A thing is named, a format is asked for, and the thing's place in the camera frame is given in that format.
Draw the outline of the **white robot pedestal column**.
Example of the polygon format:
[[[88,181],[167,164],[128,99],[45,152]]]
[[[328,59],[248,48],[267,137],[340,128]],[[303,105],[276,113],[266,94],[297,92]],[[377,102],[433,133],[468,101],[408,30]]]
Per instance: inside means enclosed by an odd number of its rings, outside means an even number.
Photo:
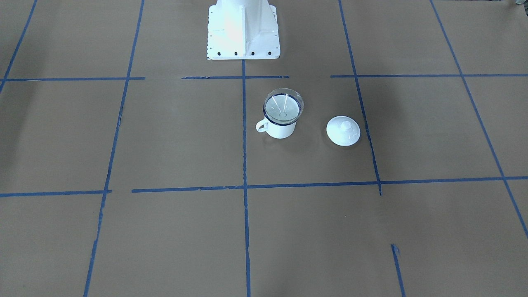
[[[267,0],[218,0],[209,7],[208,17],[208,60],[281,56],[277,9]]]

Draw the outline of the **clear glass funnel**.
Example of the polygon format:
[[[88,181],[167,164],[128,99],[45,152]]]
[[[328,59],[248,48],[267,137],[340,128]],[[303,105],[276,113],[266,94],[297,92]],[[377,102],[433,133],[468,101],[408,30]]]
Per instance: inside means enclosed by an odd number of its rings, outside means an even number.
[[[287,126],[298,121],[304,107],[304,100],[298,92],[288,88],[279,88],[266,96],[263,113],[271,123]]]

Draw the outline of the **brown paper table cover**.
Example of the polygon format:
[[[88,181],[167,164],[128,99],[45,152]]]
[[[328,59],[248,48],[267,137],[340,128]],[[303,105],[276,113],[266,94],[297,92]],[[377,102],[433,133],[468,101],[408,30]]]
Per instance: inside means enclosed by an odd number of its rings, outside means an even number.
[[[2,0],[2,297],[526,297],[522,6],[272,0],[214,61],[214,4]]]

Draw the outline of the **white mug lid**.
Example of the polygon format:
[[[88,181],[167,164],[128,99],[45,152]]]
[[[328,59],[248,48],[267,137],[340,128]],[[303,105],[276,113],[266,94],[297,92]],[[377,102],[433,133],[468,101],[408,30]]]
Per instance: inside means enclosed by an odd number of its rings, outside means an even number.
[[[352,146],[359,141],[361,130],[358,123],[347,116],[336,116],[326,125],[326,134],[338,146]]]

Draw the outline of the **white enamel mug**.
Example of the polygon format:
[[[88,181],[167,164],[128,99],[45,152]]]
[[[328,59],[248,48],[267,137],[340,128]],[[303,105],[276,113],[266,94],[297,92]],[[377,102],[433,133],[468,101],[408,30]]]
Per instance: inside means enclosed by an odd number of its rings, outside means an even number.
[[[270,137],[275,139],[284,139],[293,134],[296,123],[297,122],[292,122],[288,125],[279,125],[265,118],[256,123],[256,131],[258,133],[267,133]]]

